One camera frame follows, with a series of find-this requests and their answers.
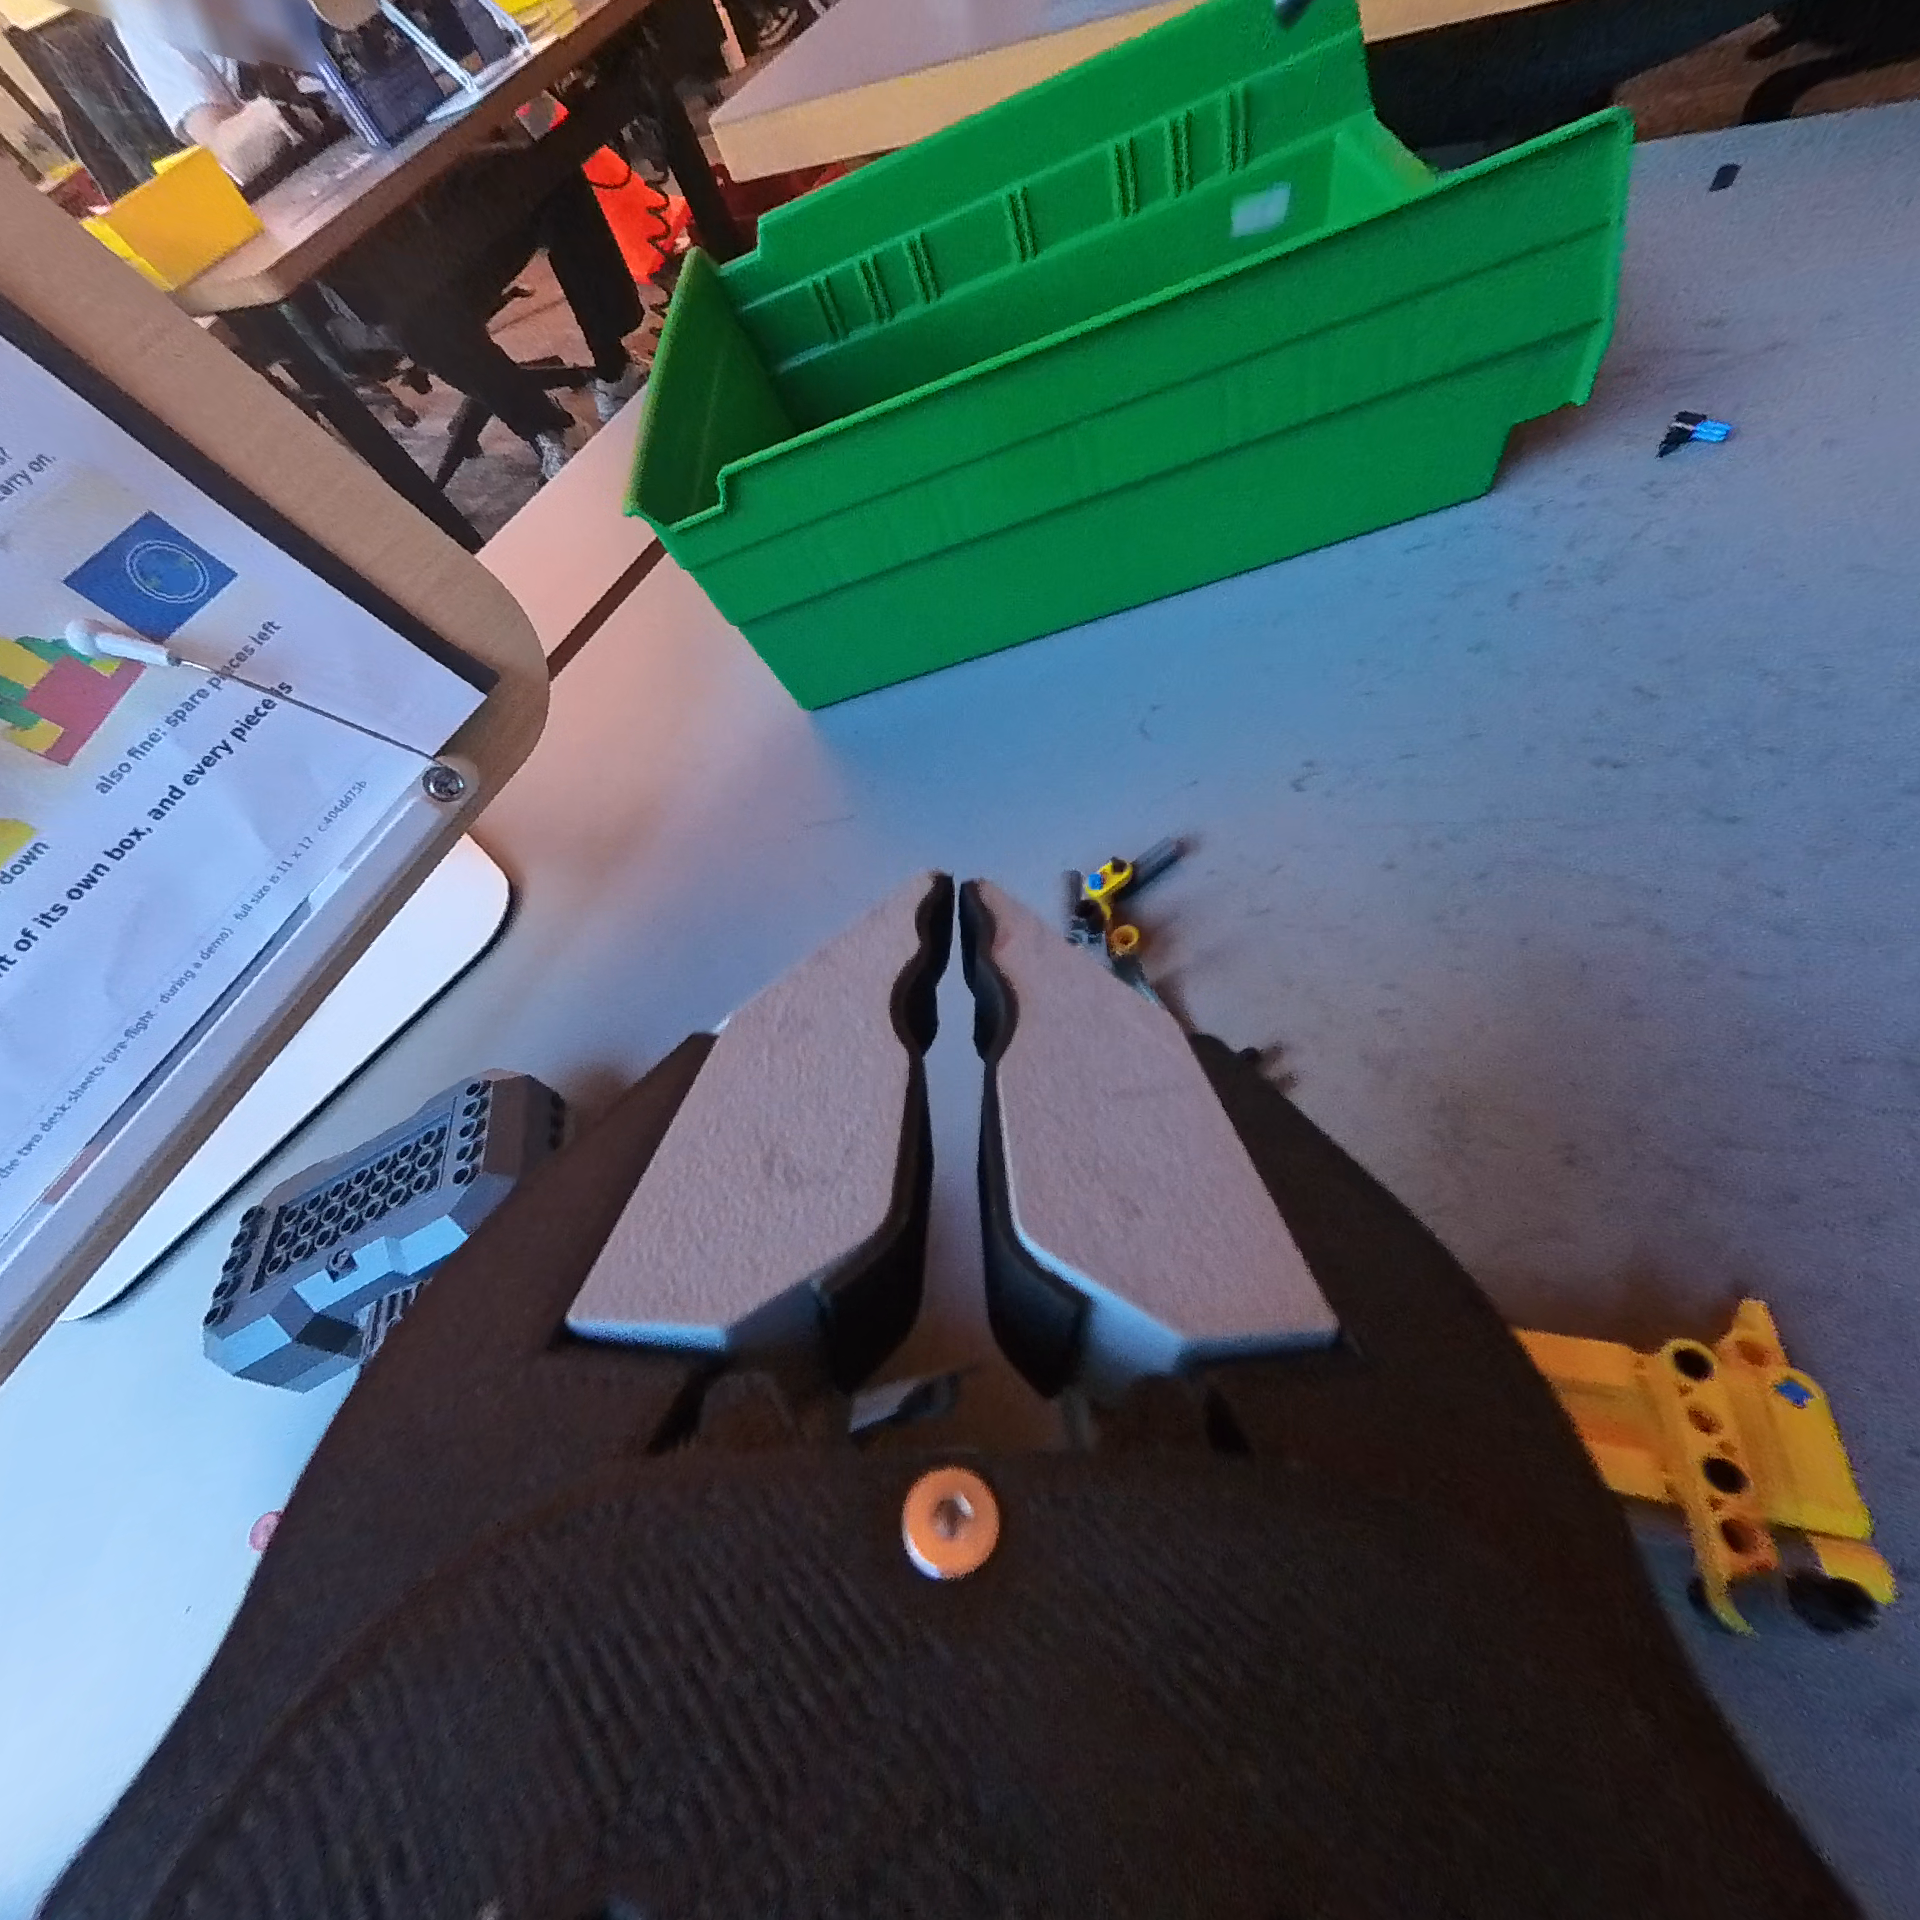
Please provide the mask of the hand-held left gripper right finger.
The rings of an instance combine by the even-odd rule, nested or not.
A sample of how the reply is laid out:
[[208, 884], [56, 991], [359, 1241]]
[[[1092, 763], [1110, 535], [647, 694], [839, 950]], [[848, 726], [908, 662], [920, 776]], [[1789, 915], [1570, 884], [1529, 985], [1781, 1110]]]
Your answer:
[[1185, 1030], [993, 881], [958, 891], [989, 1327], [1039, 1393], [1332, 1350], [1339, 1321]]

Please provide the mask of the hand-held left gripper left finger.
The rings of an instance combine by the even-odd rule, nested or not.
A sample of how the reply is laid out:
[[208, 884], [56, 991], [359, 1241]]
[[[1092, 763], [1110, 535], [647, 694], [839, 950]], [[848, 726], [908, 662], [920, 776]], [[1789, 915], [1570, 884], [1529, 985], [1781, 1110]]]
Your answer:
[[833, 1392], [876, 1375], [924, 1292], [952, 926], [952, 878], [913, 878], [714, 1030], [569, 1337]]

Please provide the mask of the small yellow black brick assembly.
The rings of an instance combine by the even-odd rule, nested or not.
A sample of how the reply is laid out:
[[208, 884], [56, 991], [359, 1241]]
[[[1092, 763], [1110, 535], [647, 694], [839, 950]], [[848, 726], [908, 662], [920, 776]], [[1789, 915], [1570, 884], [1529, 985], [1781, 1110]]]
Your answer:
[[1138, 901], [1192, 854], [1187, 835], [1161, 839], [1134, 857], [1114, 855], [1065, 874], [1065, 937], [1101, 962], [1123, 985], [1164, 1007], [1145, 967]]

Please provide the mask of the green plastic bin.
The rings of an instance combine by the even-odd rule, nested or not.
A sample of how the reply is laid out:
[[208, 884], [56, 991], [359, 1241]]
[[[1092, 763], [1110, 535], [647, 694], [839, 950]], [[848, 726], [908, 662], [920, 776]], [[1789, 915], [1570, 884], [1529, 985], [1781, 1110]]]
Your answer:
[[686, 259], [628, 512], [801, 709], [1483, 495], [1588, 399], [1635, 128], [1434, 172], [1354, 5], [1199, 5]]

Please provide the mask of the grey desk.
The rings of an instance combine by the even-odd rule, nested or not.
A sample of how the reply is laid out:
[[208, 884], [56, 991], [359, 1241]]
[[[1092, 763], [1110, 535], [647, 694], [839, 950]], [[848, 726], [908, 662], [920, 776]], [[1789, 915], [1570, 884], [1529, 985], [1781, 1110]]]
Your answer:
[[[5, 1915], [1915, 1915], [1909, 134], [1635, 147], [1595, 389], [1463, 508], [819, 713], [658, 561], [475, 826], [509, 933], [302, 1153], [488, 1068], [564, 1147], [358, 1380], [205, 1363], [228, 1206], [5, 1384]], [[1656, 459], [1676, 412], [1737, 433]], [[1343, 1333], [1047, 1399], [958, 891], [1065, 936], [1170, 835], [1147, 977]], [[973, 1367], [954, 1416], [569, 1337], [714, 1030], [920, 874], [864, 1386]], [[1866, 1630], [1704, 1618], [1517, 1341], [1744, 1300]]]

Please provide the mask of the dark wooden desk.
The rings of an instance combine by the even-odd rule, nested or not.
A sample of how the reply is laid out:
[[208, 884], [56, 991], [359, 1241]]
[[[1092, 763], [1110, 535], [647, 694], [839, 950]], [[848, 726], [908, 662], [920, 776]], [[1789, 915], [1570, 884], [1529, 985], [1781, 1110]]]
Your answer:
[[174, 302], [190, 317], [288, 302], [468, 160], [504, 147], [522, 134], [516, 111], [538, 94], [582, 98], [557, 131], [530, 142], [542, 165], [560, 163], [564, 136], [585, 152], [609, 146], [640, 111], [647, 12], [644, 3], [564, 5], [509, 59], [463, 73], [436, 116], [396, 147], [358, 134], [329, 146], [253, 200], [261, 234], [176, 288]]

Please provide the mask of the grey angular brick piece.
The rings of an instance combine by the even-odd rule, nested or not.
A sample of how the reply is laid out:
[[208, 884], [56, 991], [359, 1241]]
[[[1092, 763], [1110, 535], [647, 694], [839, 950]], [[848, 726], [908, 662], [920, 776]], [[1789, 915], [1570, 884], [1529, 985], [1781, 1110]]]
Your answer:
[[952, 1367], [864, 1386], [852, 1393], [848, 1437], [856, 1448], [876, 1444], [884, 1436], [954, 1416], [973, 1367]]

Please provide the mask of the yellow brick beam assembly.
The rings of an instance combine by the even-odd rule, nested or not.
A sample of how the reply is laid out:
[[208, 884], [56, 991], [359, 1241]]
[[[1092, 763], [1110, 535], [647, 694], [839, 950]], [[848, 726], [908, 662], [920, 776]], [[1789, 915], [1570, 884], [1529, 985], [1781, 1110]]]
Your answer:
[[1744, 1300], [1712, 1344], [1517, 1341], [1595, 1475], [1684, 1520], [1692, 1607], [1723, 1634], [1754, 1634], [1739, 1607], [1748, 1589], [1784, 1596], [1822, 1635], [1866, 1630], [1895, 1601], [1832, 1401], [1789, 1359], [1762, 1303]]

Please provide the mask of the wooden instruction sheet board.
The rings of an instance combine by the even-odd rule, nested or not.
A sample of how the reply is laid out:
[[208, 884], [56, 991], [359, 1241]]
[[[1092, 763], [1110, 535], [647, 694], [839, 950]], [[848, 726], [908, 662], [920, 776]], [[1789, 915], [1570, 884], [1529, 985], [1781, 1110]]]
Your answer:
[[5, 1375], [545, 726], [472, 553], [5, 181], [5, 639], [106, 677], [5, 744]]

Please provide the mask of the orange cone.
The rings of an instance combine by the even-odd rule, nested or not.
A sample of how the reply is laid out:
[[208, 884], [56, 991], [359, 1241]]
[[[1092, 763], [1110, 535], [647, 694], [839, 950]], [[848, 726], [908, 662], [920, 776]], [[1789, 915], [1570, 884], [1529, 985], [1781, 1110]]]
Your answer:
[[597, 147], [585, 160], [582, 174], [633, 281], [638, 285], [662, 285], [662, 270], [679, 264], [691, 243], [692, 215], [687, 203], [652, 186], [610, 146]]

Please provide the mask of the yellow storage bin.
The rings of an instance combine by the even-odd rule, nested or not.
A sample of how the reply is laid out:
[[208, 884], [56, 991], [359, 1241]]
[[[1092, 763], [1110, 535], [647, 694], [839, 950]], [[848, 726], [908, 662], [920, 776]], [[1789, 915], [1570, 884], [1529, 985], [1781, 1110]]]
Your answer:
[[151, 180], [88, 214], [81, 227], [167, 294], [266, 234], [242, 188], [201, 146], [161, 157]]

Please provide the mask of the clear acrylic stand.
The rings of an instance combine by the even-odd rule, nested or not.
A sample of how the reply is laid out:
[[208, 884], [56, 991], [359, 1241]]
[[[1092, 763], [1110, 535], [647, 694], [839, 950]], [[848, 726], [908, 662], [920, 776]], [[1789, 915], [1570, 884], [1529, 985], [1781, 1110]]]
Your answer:
[[534, 53], [529, 32], [492, 3], [317, 8], [317, 75], [362, 142], [393, 151], [465, 111]]

